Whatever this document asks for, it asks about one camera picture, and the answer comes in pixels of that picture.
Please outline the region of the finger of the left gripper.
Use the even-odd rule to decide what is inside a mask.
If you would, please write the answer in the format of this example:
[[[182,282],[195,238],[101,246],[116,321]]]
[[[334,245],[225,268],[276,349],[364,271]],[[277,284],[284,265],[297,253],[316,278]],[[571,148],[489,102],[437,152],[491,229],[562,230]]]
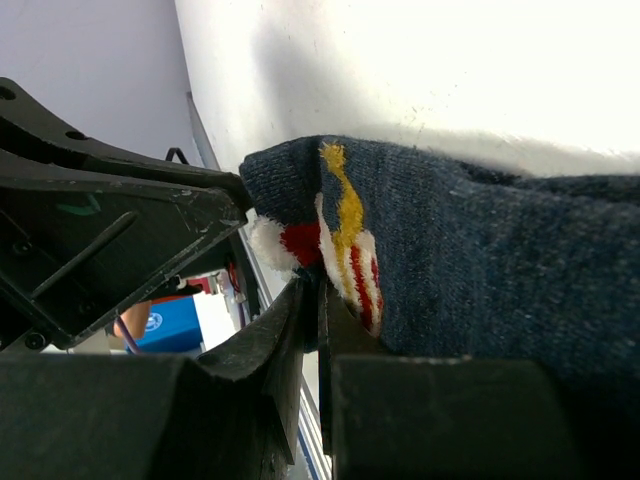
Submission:
[[[1,346],[72,348],[246,221],[240,178],[86,136],[1,82]]]

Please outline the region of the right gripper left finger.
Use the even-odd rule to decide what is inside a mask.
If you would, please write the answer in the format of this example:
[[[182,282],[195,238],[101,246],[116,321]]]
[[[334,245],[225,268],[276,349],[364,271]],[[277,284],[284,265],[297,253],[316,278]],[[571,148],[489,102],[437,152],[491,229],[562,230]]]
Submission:
[[[196,359],[4,354],[5,479],[282,479],[295,461],[305,285]]]

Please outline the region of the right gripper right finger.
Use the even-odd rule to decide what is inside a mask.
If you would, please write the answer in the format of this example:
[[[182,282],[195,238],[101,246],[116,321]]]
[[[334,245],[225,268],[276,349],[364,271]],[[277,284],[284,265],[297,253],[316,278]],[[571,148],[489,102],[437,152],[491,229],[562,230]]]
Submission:
[[[404,357],[319,289],[323,447],[336,479],[635,479],[639,429],[531,361]]]

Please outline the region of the navy snowman sock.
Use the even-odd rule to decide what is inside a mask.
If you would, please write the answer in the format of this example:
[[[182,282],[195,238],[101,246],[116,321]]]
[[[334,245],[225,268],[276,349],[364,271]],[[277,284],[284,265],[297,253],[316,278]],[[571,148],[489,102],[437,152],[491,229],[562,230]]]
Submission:
[[[325,272],[391,350],[639,384],[639,180],[526,178],[348,137],[247,156],[258,253]]]

